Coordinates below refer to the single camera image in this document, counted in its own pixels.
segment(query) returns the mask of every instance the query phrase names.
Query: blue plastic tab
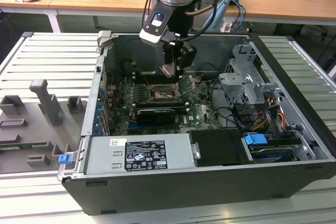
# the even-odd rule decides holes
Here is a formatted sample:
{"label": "blue plastic tab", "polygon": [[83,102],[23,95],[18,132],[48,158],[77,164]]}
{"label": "blue plastic tab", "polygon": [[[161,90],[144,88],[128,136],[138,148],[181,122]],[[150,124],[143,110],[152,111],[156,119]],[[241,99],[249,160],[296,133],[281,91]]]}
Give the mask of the blue plastic tab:
{"label": "blue plastic tab", "polygon": [[265,135],[263,134],[248,134],[244,137],[247,145],[250,144],[268,144]]}
{"label": "blue plastic tab", "polygon": [[58,158],[58,164],[69,165],[72,164],[72,154],[62,154]]}

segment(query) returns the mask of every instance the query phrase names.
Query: slotted metal workbench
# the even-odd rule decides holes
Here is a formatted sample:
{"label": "slotted metal workbench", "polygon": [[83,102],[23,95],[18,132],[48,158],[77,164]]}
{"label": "slotted metal workbench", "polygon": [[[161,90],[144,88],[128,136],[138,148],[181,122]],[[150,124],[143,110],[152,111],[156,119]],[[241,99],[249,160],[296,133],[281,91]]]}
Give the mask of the slotted metal workbench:
{"label": "slotted metal workbench", "polygon": [[[21,38],[0,66],[0,98],[6,94],[18,94],[23,102],[36,102],[35,94],[28,87],[31,80],[44,78],[48,80],[50,93],[56,94],[59,101],[66,101],[72,94],[87,99],[98,55],[96,37],[97,34],[35,33],[30,38]],[[261,38],[335,134],[335,84],[325,81],[327,75],[295,42],[287,41],[284,37]],[[271,80],[270,73],[264,70]],[[336,177],[314,182],[287,199],[91,217],[82,212],[57,180],[56,174],[57,171],[0,175],[0,222],[336,222]],[[246,185],[253,189],[253,178],[246,181]]]}

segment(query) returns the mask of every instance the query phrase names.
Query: warning label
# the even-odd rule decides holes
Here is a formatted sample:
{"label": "warning label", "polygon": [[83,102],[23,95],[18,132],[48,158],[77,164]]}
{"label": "warning label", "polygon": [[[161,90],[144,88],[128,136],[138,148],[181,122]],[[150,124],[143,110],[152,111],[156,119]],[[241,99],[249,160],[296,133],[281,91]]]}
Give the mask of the warning label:
{"label": "warning label", "polygon": [[164,141],[126,142],[125,170],[167,169]]}

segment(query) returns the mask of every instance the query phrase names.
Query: cable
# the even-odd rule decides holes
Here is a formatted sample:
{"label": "cable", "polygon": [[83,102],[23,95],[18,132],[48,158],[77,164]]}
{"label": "cable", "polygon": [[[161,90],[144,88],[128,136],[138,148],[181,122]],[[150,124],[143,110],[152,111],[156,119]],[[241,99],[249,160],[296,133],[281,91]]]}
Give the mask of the cable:
{"label": "cable", "polygon": [[237,28],[237,32],[239,31],[239,29],[241,28],[241,26],[243,25],[243,23],[244,23],[244,20],[245,20],[245,17],[246,17],[246,10],[245,10],[245,7],[243,7],[242,5],[240,5],[241,7],[242,7],[242,9],[243,9],[243,14],[242,14],[242,16],[243,16],[243,19],[240,21],[240,25],[239,25],[239,27]]}
{"label": "cable", "polygon": [[143,27],[145,15],[146,15],[146,9],[148,10],[148,13],[149,13],[150,6],[151,6],[151,0],[146,0],[145,7],[144,7],[143,13],[142,13],[142,27]]}
{"label": "cable", "polygon": [[211,64],[211,63],[203,63],[202,65],[200,65],[200,66],[196,69],[196,73],[198,73],[199,70],[200,70],[200,68],[201,68],[202,66],[205,66],[205,65],[209,65],[209,66],[213,67],[218,73],[220,73],[220,71],[219,71],[213,64]]}
{"label": "cable", "polygon": [[[240,19],[240,24],[239,24],[239,27],[236,29],[237,30],[237,32],[239,31],[239,29],[240,29],[240,27],[242,26],[242,24],[243,24],[243,20],[244,20],[244,15],[243,15],[243,8],[242,8],[242,6],[238,3],[238,2],[236,2],[236,1],[234,1],[234,0],[231,0],[233,3],[235,3],[237,6],[238,6],[238,8],[239,8],[239,13],[241,14],[241,19]],[[237,22],[237,20],[238,20],[238,17],[237,17],[237,19],[235,20],[235,22],[233,23],[233,25],[232,26],[234,26],[235,24],[236,24],[236,22]]]}
{"label": "cable", "polygon": [[125,121],[130,121],[130,122],[132,122],[132,123],[138,124],[136,121],[131,120],[131,119],[126,119]]}
{"label": "cable", "polygon": [[145,3],[145,7],[143,9],[143,13],[142,13],[142,27],[143,27],[143,22],[145,20],[145,15],[146,15],[146,10],[147,10],[147,4],[148,4],[148,1],[149,0],[146,0],[146,3]]}
{"label": "cable", "polygon": [[322,51],[322,53],[320,54],[320,56],[317,58],[316,62],[319,63],[321,57],[323,56],[324,52],[329,48],[329,46],[331,45],[331,43],[334,41],[334,39],[336,38],[336,35],[332,38],[332,40],[327,44],[327,46],[324,48],[324,50]]}
{"label": "cable", "polygon": [[15,23],[10,19],[10,17],[0,8],[0,11],[5,15],[5,17],[13,24],[13,26],[15,27],[16,30],[21,31],[19,28],[17,28],[17,26],[15,25]]}
{"label": "cable", "polygon": [[214,19],[216,17],[218,1],[219,0],[214,0],[214,8],[213,8],[212,16],[211,16],[210,20],[205,24],[205,26],[200,31],[198,31],[197,33],[195,33],[194,35],[192,35],[190,37],[178,38],[177,42],[186,42],[186,41],[192,40],[194,38],[197,38],[198,36],[203,34],[209,28],[209,26],[212,24],[212,22],[214,21]]}
{"label": "cable", "polygon": [[230,119],[228,116],[224,116],[224,115],[218,113],[217,111],[215,111],[215,112],[216,112],[217,115],[219,115],[221,118],[223,118],[223,119],[225,119],[226,121],[229,121],[229,122],[233,123],[235,126],[239,127],[238,124],[237,124],[235,121],[233,121],[232,119]]}

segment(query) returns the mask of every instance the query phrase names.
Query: robotic arm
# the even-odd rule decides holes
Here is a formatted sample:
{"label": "robotic arm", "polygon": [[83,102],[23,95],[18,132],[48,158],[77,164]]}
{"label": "robotic arm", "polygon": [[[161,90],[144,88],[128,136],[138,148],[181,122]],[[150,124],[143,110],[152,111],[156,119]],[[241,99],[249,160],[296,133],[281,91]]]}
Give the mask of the robotic arm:
{"label": "robotic arm", "polygon": [[[211,25],[216,16],[217,2],[195,11],[202,0],[157,0],[149,16],[145,19],[140,38],[149,44],[162,47],[164,65],[161,70],[167,77],[180,75],[182,69],[191,65],[197,49],[189,41],[198,37]],[[211,19],[192,36],[188,31],[192,28],[194,16],[213,9]]]}

